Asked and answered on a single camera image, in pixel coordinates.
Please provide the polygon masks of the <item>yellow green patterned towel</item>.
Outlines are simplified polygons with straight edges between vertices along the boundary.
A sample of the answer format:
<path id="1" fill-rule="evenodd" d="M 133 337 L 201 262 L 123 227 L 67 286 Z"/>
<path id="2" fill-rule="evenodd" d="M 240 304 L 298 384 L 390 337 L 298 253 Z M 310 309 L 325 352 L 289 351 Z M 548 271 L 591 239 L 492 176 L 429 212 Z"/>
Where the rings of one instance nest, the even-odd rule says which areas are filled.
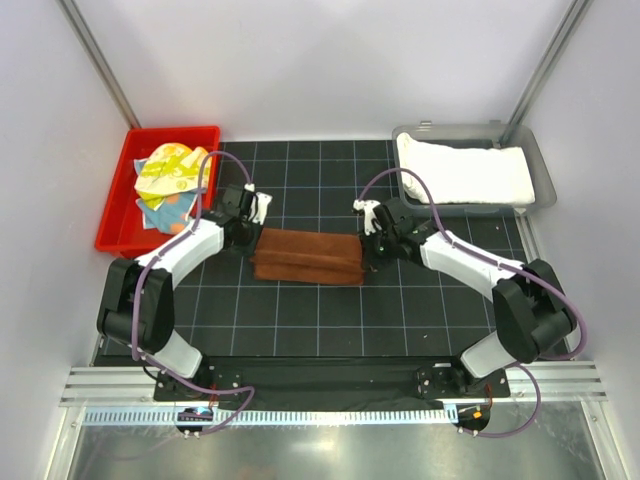
<path id="1" fill-rule="evenodd" d="M 191 149 L 181 143 L 165 143 L 147 158 L 134 161 L 137 179 L 134 189 L 142 202 L 152 210 L 170 197 L 191 192 L 209 183 L 212 159 L 198 146 Z"/>

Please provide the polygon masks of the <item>white towel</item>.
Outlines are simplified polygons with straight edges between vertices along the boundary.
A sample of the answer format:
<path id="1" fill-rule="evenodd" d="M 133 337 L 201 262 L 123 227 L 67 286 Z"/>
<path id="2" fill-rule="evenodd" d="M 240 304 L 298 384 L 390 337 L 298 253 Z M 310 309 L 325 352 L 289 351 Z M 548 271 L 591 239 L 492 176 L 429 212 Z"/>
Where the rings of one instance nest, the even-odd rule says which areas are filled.
<path id="1" fill-rule="evenodd" d="M 408 133 L 396 138 L 397 159 L 414 172 L 401 175 L 406 194 L 422 204 L 521 206 L 535 201 L 525 153 L 504 149 L 453 148 L 422 142 Z"/>

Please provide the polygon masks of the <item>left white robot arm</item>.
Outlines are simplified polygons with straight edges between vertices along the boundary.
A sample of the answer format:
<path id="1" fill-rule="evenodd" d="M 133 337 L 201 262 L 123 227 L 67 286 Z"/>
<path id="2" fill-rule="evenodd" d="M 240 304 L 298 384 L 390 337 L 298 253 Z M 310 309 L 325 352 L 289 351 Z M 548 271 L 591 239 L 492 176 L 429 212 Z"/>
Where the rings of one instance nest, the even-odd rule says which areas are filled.
<path id="1" fill-rule="evenodd" d="M 104 337 L 177 377 L 190 400 L 208 395 L 211 371 L 204 354 L 175 330 L 174 290 L 206 259 L 224 251 L 254 254 L 272 196 L 255 186 L 230 186 L 212 210 L 200 210 L 185 230 L 135 259 L 109 266 L 97 317 Z"/>

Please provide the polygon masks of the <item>brown towel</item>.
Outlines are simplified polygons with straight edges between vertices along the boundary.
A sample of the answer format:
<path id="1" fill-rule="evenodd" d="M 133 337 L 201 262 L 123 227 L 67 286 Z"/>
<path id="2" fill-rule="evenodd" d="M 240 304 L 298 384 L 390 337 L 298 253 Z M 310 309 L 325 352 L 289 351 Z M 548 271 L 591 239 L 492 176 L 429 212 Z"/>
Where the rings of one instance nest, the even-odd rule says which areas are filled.
<path id="1" fill-rule="evenodd" d="M 251 262 L 258 280 L 329 286 L 364 282 L 362 247 L 356 235 L 266 228 Z"/>

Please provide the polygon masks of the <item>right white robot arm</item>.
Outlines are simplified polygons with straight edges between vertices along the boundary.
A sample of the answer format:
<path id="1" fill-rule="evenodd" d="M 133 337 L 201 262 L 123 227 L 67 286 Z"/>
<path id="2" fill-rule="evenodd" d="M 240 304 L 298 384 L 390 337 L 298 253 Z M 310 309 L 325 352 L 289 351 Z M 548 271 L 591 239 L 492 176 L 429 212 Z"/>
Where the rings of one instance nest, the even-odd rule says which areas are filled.
<path id="1" fill-rule="evenodd" d="M 463 350 L 450 372 L 458 394 L 473 396 L 495 371 L 541 358 L 578 326 L 547 262 L 525 264 L 482 250 L 439 218 L 412 214 L 397 198 L 356 199 L 353 210 L 364 217 L 359 238 L 366 268 L 410 262 L 453 278 L 493 305 L 495 331 Z"/>

